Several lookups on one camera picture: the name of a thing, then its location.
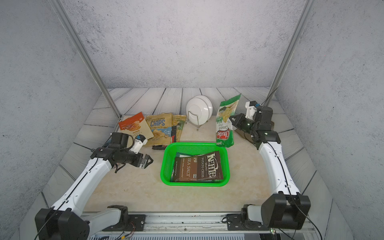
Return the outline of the green plastic basket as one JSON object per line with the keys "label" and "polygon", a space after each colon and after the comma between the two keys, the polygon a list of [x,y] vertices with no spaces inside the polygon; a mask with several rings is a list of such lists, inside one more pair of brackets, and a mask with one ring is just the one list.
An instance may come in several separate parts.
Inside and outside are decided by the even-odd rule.
{"label": "green plastic basket", "polygon": [[[175,166],[175,158],[178,154],[182,156],[194,156],[209,154],[218,151],[221,160],[221,169],[223,173],[222,180],[202,181],[202,182],[173,182],[172,172]],[[231,177],[229,155],[226,148],[218,147],[215,143],[173,143],[166,147],[163,157],[162,168],[160,172],[161,180],[168,186],[183,187],[223,187]]]}

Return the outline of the green Chulo cassava chips bag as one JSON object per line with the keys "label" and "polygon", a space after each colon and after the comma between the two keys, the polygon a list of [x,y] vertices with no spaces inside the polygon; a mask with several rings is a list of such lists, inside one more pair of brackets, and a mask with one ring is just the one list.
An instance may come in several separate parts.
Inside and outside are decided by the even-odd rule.
{"label": "green Chulo cassava chips bag", "polygon": [[220,103],[216,116],[216,143],[218,147],[229,148],[234,145],[233,124],[230,117],[234,116],[241,94]]}

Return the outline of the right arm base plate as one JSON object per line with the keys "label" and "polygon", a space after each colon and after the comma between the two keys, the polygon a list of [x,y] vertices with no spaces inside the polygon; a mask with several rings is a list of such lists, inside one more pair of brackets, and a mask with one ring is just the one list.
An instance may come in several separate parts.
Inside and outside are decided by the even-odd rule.
{"label": "right arm base plate", "polygon": [[241,214],[227,214],[222,218],[222,223],[226,224],[228,231],[268,231],[264,224],[248,220]]}

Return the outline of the tan blue chips bag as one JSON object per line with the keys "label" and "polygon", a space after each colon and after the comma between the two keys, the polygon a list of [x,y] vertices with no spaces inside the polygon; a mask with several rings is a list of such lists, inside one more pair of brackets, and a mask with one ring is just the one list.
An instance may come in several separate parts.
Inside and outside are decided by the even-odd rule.
{"label": "tan blue chips bag", "polygon": [[167,146],[172,142],[172,113],[151,115],[146,117],[154,137],[148,140],[149,146]]}

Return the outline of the tan green chips bag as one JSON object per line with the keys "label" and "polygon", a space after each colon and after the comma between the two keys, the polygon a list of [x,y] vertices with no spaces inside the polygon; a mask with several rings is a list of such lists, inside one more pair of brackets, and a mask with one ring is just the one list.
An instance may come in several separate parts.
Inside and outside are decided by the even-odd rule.
{"label": "tan green chips bag", "polygon": [[172,143],[180,141],[186,119],[187,116],[185,115],[172,116]]}

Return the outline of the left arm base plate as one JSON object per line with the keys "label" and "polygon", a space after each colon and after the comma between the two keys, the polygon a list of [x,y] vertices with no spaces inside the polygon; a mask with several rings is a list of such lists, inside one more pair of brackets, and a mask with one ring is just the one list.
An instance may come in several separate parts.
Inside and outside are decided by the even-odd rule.
{"label": "left arm base plate", "polygon": [[143,232],[146,221],[146,215],[144,214],[129,214],[123,215],[119,222],[113,226],[114,231],[132,231]]}

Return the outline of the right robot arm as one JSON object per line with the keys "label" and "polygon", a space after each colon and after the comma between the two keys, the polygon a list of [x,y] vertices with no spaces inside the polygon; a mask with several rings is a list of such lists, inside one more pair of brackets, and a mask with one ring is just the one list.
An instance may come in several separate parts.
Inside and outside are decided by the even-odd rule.
{"label": "right robot arm", "polygon": [[311,201],[301,194],[286,165],[281,139],[273,130],[273,110],[255,101],[246,103],[246,114],[230,117],[234,127],[248,134],[267,168],[272,195],[260,206],[244,205],[241,223],[245,229],[300,230],[308,219]]}

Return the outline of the aluminium front rail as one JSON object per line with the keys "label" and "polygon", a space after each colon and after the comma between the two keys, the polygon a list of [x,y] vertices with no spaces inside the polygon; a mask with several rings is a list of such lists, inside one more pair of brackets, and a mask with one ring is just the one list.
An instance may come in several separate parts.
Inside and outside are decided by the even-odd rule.
{"label": "aluminium front rail", "polygon": [[[125,213],[129,214],[144,214],[146,221],[143,232],[136,233],[226,233],[226,232],[258,232],[264,235],[272,235],[273,233],[282,234],[290,239],[298,239],[296,234],[302,234],[309,239],[320,240],[321,235],[317,233],[316,228],[309,222],[305,221],[300,230],[269,228],[265,224],[268,231],[228,231],[226,224],[222,223],[222,218],[227,214],[241,214],[224,213],[224,212],[201,212],[201,213]],[[104,232],[122,232],[114,231],[113,226],[108,226],[103,230]]]}

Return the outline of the white plate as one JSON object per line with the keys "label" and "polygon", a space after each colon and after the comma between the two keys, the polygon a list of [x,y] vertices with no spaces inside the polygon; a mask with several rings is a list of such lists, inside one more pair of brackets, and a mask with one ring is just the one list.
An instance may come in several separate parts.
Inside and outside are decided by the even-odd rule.
{"label": "white plate", "polygon": [[206,96],[195,96],[187,103],[186,114],[191,111],[194,114],[209,113],[209,119],[213,114],[213,105]]}

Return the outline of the red beige chips bag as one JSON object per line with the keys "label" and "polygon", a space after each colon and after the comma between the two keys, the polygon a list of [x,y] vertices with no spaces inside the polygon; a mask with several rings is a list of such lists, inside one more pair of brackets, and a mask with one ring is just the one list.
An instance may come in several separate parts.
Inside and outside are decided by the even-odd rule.
{"label": "red beige chips bag", "polygon": [[143,135],[147,140],[154,137],[142,112],[126,117],[118,123],[121,133],[128,134],[136,138],[138,135]]}

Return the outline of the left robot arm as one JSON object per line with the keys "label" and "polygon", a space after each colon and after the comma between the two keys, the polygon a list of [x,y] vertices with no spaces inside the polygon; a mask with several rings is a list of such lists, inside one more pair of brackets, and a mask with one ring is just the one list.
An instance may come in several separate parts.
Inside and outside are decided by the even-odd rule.
{"label": "left robot arm", "polygon": [[86,240],[103,231],[135,231],[126,206],[112,205],[106,210],[82,218],[89,198],[105,175],[125,165],[145,169],[153,159],[140,153],[148,142],[143,135],[133,137],[112,133],[107,142],[93,150],[90,160],[73,185],[49,209],[41,209],[35,216],[39,240]]}

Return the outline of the aluminium frame post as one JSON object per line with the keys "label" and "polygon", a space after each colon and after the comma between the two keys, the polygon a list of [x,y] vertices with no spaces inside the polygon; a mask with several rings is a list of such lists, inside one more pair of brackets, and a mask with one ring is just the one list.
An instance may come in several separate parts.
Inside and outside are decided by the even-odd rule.
{"label": "aluminium frame post", "polygon": [[103,82],[99,72],[97,71],[92,59],[90,58],[84,44],[82,43],[78,33],[76,32],[73,24],[71,23],[70,18],[68,17],[61,1],[59,0],[50,0],[49,1],[51,7],[55,11],[56,15],[58,16],[59,21],[61,22],[62,26],[64,27],[65,31],[67,32],[68,36],[70,37],[71,41],[75,45],[78,53],[80,54],[80,57],[82,58],[84,64],[88,68],[89,72],[91,73],[94,81],[98,85],[101,93],[105,97],[107,103],[114,111],[115,115],[118,119],[121,119],[122,114],[117,108],[115,101],[111,97],[111,94],[107,90],[107,87],[105,83]]}
{"label": "aluminium frame post", "polygon": [[315,0],[307,0],[306,4],[303,8],[303,11],[301,13],[301,16],[299,18],[299,21],[296,25],[296,28],[292,34],[291,40],[289,42],[289,45],[287,47],[287,50],[284,54],[284,57],[281,61],[281,64],[277,70],[277,73],[275,75],[275,78],[271,84],[270,91],[267,95],[266,100],[261,104],[262,106],[268,106],[270,102],[272,101],[277,89],[280,86],[280,83],[283,79],[283,75],[289,65],[289,62],[294,54],[295,48],[300,40],[300,37],[304,31],[305,25],[311,15],[311,12],[314,8],[316,1]]}

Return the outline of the right aluminium frame post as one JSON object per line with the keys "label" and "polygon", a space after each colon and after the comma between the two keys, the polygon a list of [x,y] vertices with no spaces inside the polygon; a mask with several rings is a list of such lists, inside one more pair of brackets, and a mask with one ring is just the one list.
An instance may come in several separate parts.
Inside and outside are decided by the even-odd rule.
{"label": "right aluminium frame post", "polygon": [[287,47],[287,50],[284,54],[284,57],[281,61],[281,64],[277,70],[277,73],[275,75],[275,78],[271,84],[270,91],[267,95],[266,100],[261,104],[262,106],[268,106],[270,102],[272,101],[277,89],[280,86],[280,83],[283,79],[283,75],[289,65],[289,62],[294,54],[295,48],[300,40],[300,37],[304,31],[305,25],[311,15],[311,12],[314,8],[316,1],[315,0],[307,0],[306,4],[303,8],[303,11],[301,13],[301,16],[299,18],[299,21],[296,25],[296,28],[292,34],[291,40],[289,42],[289,45]]}

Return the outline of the left aluminium frame post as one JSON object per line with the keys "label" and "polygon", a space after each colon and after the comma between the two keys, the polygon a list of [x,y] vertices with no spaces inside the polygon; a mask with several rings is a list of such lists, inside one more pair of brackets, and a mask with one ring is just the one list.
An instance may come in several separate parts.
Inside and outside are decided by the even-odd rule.
{"label": "left aluminium frame post", "polygon": [[82,58],[84,64],[88,68],[89,72],[91,73],[94,81],[98,85],[101,93],[105,97],[107,103],[114,111],[115,115],[118,119],[121,119],[122,114],[117,108],[115,101],[111,97],[111,94],[107,90],[107,87],[105,83],[103,82],[99,72],[97,71],[92,59],[90,58],[84,44],[82,43],[78,33],[76,32],[73,24],[71,23],[70,18],[68,17],[61,1],[59,0],[50,0],[49,1],[51,7],[55,11],[56,15],[58,16],[59,21],[61,22],[62,26],[64,27],[65,31],[67,32],[68,36],[70,37],[71,41],[75,45],[78,53],[80,54],[80,57]]}

